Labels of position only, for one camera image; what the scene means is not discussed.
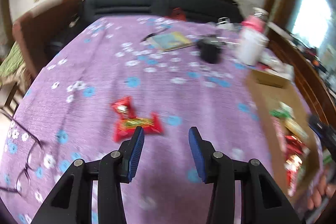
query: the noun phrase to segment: brown armchair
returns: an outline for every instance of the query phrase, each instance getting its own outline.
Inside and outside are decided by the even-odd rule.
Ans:
[[[82,0],[46,0],[13,24],[13,36],[21,48],[26,67],[35,79],[48,64],[44,47],[78,14]]]

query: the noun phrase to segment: metal screw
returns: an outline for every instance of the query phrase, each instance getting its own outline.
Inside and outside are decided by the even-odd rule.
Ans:
[[[260,161],[257,160],[257,159],[252,159],[251,164],[254,165],[254,166],[258,166],[260,164]]]
[[[213,156],[217,159],[221,158],[223,156],[223,153],[222,152],[219,152],[219,151],[216,151],[213,153]]]
[[[73,164],[74,166],[81,166],[83,164],[83,161],[81,159],[78,159],[78,160],[75,160]]]
[[[118,158],[120,156],[120,152],[119,151],[113,151],[112,153],[111,153],[111,157],[112,158]]]

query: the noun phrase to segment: eyeglass frame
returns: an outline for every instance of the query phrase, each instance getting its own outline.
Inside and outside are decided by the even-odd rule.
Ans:
[[[6,116],[6,118],[8,118],[11,122],[14,121],[21,129],[23,129],[31,138],[33,138],[33,140],[35,141],[34,144],[31,146],[28,155],[27,155],[27,159],[26,159],[26,164],[25,167],[22,169],[22,171],[19,173],[19,175],[17,176],[16,179],[16,183],[15,183],[15,187],[14,188],[8,188],[8,187],[2,187],[0,185],[0,190],[2,191],[6,191],[9,193],[18,193],[20,196],[25,197],[26,195],[23,195],[22,193],[20,193],[20,191],[17,189],[17,183],[19,182],[19,178],[21,177],[21,175],[24,173],[26,178],[28,179],[28,186],[30,186],[30,176],[28,174],[28,169],[32,170],[32,171],[36,171],[37,169],[33,169],[29,166],[29,156],[32,152],[32,150],[34,149],[34,147],[36,146],[36,144],[38,144],[41,148],[42,151],[42,155],[44,155],[44,150],[43,150],[43,146],[40,142],[40,140],[33,134],[31,133],[28,129],[26,129],[23,125],[21,125],[14,117],[12,117],[11,115],[9,115],[6,111],[4,111],[3,109],[0,109],[0,113],[2,113],[3,115]]]

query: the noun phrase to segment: cardboard box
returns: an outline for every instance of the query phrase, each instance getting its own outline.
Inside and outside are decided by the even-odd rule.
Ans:
[[[295,121],[309,136],[306,142],[307,147],[310,149],[310,153],[306,159],[306,174],[298,185],[295,194],[292,197],[288,197],[289,201],[293,204],[308,189],[311,180],[320,168],[315,136],[308,125],[307,113],[295,87],[285,78],[264,71],[251,70],[246,78],[246,85],[257,106],[260,123],[268,142],[269,151],[272,156],[273,178],[287,197],[285,159],[280,150],[269,111],[277,109],[279,102],[284,102],[292,107]]]

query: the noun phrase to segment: book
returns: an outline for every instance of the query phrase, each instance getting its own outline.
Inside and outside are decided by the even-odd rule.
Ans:
[[[193,45],[193,42],[182,35],[180,32],[158,34],[148,40],[155,48],[167,52],[178,48],[185,48]]]

